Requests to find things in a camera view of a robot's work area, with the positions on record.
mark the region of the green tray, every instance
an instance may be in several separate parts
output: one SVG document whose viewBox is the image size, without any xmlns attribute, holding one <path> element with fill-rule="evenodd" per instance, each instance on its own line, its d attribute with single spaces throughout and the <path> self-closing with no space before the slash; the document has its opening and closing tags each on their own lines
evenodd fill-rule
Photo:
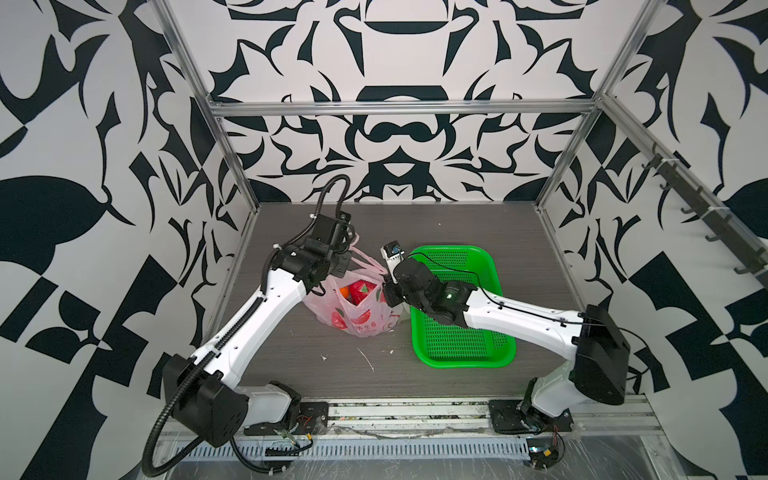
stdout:
<svg viewBox="0 0 768 480">
<path fill-rule="evenodd" d="M 470 245 L 426 245 L 413 250 L 457 270 L 477 273 L 479 286 L 502 295 L 496 265 L 488 252 Z M 447 270 L 423 255 L 413 257 L 424 263 L 440 280 L 461 280 L 478 285 L 470 273 Z M 515 339 L 490 330 L 463 329 L 437 323 L 421 311 L 411 308 L 413 351 L 418 358 L 436 369 L 498 368 L 515 358 Z"/>
</svg>

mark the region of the patterned backdrop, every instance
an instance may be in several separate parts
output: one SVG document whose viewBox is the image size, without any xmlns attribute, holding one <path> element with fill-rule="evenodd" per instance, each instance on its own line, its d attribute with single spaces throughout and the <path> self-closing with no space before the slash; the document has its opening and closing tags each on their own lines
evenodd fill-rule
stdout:
<svg viewBox="0 0 768 480">
<path fill-rule="evenodd" d="M 335 174 L 354 201 L 535 200 L 578 114 L 228 118 L 260 201 L 315 201 Z M 341 185 L 327 197 L 336 199 Z"/>
<path fill-rule="evenodd" d="M 212 98 L 224 102 L 591 98 L 642 5 L 170 3 Z M 333 173 L 353 179 L 354 201 L 534 200 L 577 117 L 228 118 L 225 126 L 261 201 L 313 201 Z"/>
<path fill-rule="evenodd" d="M 768 238 L 768 5 L 670 0 L 616 89 L 675 156 Z M 645 392 L 692 475 L 768 475 L 768 292 L 603 115 L 547 205 L 578 289 L 649 345 Z"/>
<path fill-rule="evenodd" d="M 2 10 L 2 477 L 120 478 L 248 207 L 144 0 Z"/>
<path fill-rule="evenodd" d="M 215 100 L 589 97 L 641 0 L 170 0 Z"/>
</svg>

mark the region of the pink plastic bag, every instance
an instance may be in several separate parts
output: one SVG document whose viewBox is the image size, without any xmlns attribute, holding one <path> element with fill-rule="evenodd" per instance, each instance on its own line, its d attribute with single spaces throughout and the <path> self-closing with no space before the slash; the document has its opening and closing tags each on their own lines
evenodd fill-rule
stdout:
<svg viewBox="0 0 768 480">
<path fill-rule="evenodd" d="M 402 304 L 392 308 L 386 304 L 382 284 L 387 273 L 379 262 L 365 255 L 355 247 L 350 251 L 360 255 L 368 263 L 352 258 L 362 268 L 347 270 L 343 278 L 328 276 L 321 284 L 326 290 L 323 296 L 313 293 L 304 297 L 304 304 L 317 315 L 317 319 L 327 326 L 333 326 L 354 336 L 374 336 L 387 332 L 400 320 L 403 312 Z M 351 285 L 357 280 L 374 283 L 374 288 L 359 305 L 354 305 L 339 292 L 344 286 Z"/>
</svg>

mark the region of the white debris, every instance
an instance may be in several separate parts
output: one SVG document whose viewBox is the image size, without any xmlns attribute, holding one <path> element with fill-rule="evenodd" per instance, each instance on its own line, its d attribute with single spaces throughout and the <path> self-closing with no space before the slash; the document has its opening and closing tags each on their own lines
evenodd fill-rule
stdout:
<svg viewBox="0 0 768 480">
<path fill-rule="evenodd" d="M 358 351 L 358 352 L 360 352 L 360 355 L 362 355 L 362 357 L 363 357 L 364 359 L 366 359 L 366 362 L 368 362 L 368 366 L 369 366 L 369 367 L 371 367 L 371 372 L 374 372 L 374 373 L 376 373 L 376 371 L 373 369 L 373 365 L 371 365 L 371 361 L 370 361 L 370 360 L 368 360 L 368 357 L 366 356 L 366 354 L 365 354 L 365 353 L 363 353 L 361 349 L 357 349 L 357 351 Z"/>
</svg>

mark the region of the ventilated metal strip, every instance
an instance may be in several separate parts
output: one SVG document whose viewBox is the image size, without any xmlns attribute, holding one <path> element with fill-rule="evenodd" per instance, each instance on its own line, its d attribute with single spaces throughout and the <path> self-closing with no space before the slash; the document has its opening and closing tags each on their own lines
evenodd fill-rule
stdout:
<svg viewBox="0 0 768 480">
<path fill-rule="evenodd" d="M 185 443 L 177 445 L 178 453 Z M 243 439 L 240 451 L 251 460 L 264 460 L 264 449 L 287 449 L 286 442 Z M 269 460 L 295 460 L 296 457 L 267 457 Z M 426 460 L 441 458 L 506 458 L 528 459 L 525 439 L 316 439 L 315 446 L 301 452 L 303 460 Z M 229 445 L 215 449 L 198 446 L 185 462 L 232 461 L 235 455 Z"/>
</svg>

